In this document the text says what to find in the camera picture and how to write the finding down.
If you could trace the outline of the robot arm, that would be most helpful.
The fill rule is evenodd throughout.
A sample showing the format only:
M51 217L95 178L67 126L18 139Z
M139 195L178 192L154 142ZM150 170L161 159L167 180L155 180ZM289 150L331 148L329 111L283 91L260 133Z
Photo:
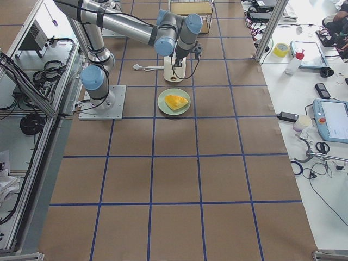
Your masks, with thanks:
M103 38L103 29L153 47L158 56L172 58L171 71L182 66L190 53L200 57L197 37L203 22L197 14L183 17L159 10L156 23L150 24L111 8L106 1L56 1L55 5L69 19L79 43L86 44L89 61L107 70L113 68L115 56L106 47L111 40Z

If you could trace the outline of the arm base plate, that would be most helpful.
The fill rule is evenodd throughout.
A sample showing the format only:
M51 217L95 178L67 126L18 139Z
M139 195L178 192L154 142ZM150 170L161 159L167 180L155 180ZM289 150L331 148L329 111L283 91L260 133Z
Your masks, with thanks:
M79 113L80 120L121 120L126 96L125 85L111 85L109 95L104 101L90 99L85 91L84 99L90 100L83 103Z

